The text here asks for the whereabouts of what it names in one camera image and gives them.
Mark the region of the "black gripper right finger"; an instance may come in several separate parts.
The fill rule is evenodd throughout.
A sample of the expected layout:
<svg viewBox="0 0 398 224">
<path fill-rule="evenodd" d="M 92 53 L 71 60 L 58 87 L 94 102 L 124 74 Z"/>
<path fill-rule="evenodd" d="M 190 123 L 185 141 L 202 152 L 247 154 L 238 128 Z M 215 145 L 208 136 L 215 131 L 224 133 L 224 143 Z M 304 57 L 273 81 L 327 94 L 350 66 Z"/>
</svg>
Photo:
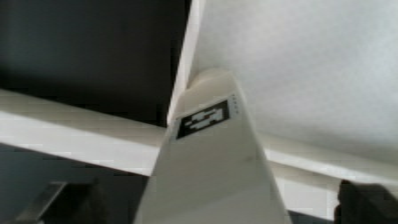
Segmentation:
<svg viewBox="0 0 398 224">
<path fill-rule="evenodd" d="M 398 224 L 398 198 L 380 184 L 341 181 L 334 224 Z"/>
</svg>

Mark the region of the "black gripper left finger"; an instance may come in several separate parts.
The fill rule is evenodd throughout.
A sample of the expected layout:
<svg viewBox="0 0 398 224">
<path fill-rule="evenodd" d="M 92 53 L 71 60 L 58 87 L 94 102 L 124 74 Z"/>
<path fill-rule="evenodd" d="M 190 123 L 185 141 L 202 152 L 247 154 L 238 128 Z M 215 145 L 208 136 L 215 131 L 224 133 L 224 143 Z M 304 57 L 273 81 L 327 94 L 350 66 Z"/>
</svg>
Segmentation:
<svg viewBox="0 0 398 224">
<path fill-rule="evenodd" d="M 51 182 L 10 224 L 108 224 L 99 183 Z"/>
</svg>

